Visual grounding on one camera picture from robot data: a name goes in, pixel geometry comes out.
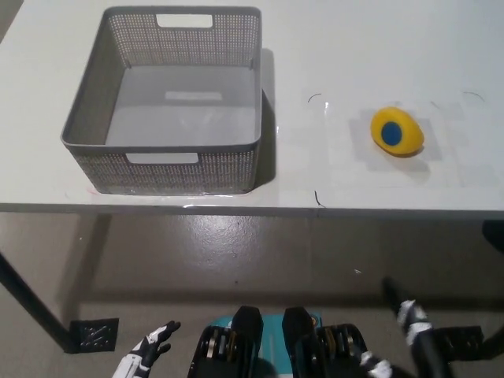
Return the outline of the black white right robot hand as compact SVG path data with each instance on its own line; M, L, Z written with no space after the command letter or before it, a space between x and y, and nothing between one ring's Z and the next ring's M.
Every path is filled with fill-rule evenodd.
M442 356L434 338L434 328L423 307L417 300L400 288L392 278L382 281L384 297L402 329L406 344L419 377L452 377L448 362ZM352 347L359 369L369 377L409 377L410 374L392 365L388 360L371 351Z

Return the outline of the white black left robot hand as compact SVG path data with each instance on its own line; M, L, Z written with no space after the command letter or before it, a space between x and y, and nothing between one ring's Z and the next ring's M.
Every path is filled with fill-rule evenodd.
M143 337L122 357L112 378L147 378L156 360L171 348L163 343L179 328L180 322L170 321Z

